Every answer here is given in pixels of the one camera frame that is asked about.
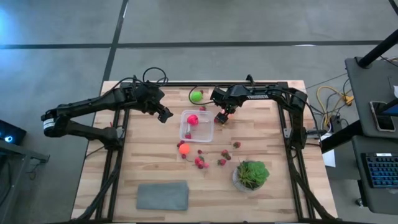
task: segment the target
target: keyboard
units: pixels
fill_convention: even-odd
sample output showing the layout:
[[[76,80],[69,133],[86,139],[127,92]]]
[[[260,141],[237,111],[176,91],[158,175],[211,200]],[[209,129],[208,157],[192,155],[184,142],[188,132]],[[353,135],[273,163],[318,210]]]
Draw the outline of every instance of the keyboard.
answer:
[[[372,188],[398,188],[398,154],[364,153],[363,159]]]

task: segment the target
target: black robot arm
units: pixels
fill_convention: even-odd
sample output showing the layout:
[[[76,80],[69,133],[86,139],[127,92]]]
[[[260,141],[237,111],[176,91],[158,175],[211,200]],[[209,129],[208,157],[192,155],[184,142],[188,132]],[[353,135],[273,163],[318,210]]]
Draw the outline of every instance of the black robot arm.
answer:
[[[48,137],[62,137],[71,134],[85,137],[88,140],[98,139],[104,144],[105,149],[119,149],[121,142],[115,128],[94,128],[70,119],[101,110],[134,109],[150,115],[158,113],[159,121],[165,123],[167,118],[173,114],[160,104],[160,99],[164,96],[162,90],[155,83],[149,81],[141,82],[136,86],[136,80],[133,77],[132,83],[122,83],[119,88],[112,88],[97,98],[62,104],[48,110],[41,117],[44,134]]]
[[[290,100],[284,97],[284,93],[290,95]],[[226,91],[215,88],[210,96],[210,100],[216,106],[223,109],[223,113],[216,116],[217,122],[225,123],[228,115],[233,114],[237,107],[242,107],[246,100],[274,100],[291,115],[292,131],[289,137],[289,147],[291,149],[303,149],[307,140],[307,132],[303,127],[303,112],[307,94],[295,88],[284,88],[279,85],[267,85],[262,87],[246,87],[244,85],[230,86]]]

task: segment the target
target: clear plastic container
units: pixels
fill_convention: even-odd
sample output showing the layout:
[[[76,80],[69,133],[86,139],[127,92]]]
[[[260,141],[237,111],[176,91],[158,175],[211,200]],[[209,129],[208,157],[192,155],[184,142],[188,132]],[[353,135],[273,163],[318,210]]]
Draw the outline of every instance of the clear plastic container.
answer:
[[[191,125],[187,123],[190,115],[197,115],[199,123]],[[211,111],[185,110],[181,114],[180,139],[187,142],[211,142],[214,133],[214,115]]]

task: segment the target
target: concrete floor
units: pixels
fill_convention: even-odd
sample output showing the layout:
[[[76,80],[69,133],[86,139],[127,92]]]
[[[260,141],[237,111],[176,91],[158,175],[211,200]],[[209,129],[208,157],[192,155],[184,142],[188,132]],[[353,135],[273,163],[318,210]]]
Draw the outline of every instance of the concrete floor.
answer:
[[[122,0],[3,0],[0,45],[110,44],[121,6]],[[397,22],[388,0],[130,0],[119,43],[382,40]],[[345,73],[345,58],[362,56],[373,47],[117,49],[109,79],[140,77],[146,68],[158,66],[171,80],[241,80],[250,73],[256,80],[304,80],[312,86]],[[60,103],[97,96],[108,55],[109,49],[0,50],[0,95],[5,96],[0,119],[27,130],[25,147],[51,154],[34,181],[24,180],[13,223],[70,218],[87,141],[46,138],[40,115]],[[394,47],[384,56],[396,55]],[[341,89],[346,79],[324,85]],[[307,91],[311,104],[319,108],[317,87]],[[325,91],[321,99],[328,95]],[[340,112],[350,123],[358,118],[355,106]],[[93,115],[76,121],[91,125]],[[355,181],[331,180],[331,187],[340,218],[396,223],[395,216],[353,204],[359,197]]]

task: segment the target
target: wooden tabletop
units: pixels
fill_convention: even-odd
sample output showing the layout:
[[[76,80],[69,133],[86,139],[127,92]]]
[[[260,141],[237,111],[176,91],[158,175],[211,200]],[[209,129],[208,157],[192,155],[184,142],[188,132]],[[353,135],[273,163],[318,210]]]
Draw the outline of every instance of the wooden tabletop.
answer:
[[[305,91],[303,81],[288,81],[289,87]],[[116,82],[104,82],[102,93]],[[190,143],[188,159],[194,160],[201,149],[210,163],[208,169],[197,169],[192,162],[183,160],[176,144],[180,141],[180,118],[184,110],[198,110],[188,100],[191,87],[163,87],[161,103],[174,116],[165,124],[140,111],[131,111],[126,131],[126,144],[119,179],[114,222],[291,222],[297,221],[292,188],[287,167],[284,142],[280,128],[277,103],[272,100],[246,101],[224,126],[215,125],[210,143]],[[209,99],[212,88],[198,88]],[[207,106],[214,115],[220,111]],[[94,127],[104,128],[113,120],[112,111],[101,111],[95,116]],[[304,123],[313,128],[313,119],[306,108]],[[241,142],[239,149],[232,143]],[[101,147],[99,141],[88,145],[87,153]],[[227,149],[232,159],[225,166],[216,165],[220,152]],[[310,188],[321,204],[337,216],[326,169],[319,147],[303,150]],[[72,218],[81,215],[98,193],[103,175],[106,150],[100,150],[84,163]],[[232,172],[239,161],[262,161],[270,172],[266,183],[257,191],[244,193],[232,183]],[[137,210],[136,192],[139,184],[166,183],[186,180],[190,189],[187,211]],[[303,211],[305,200],[301,192]],[[108,211],[105,199],[103,215]]]

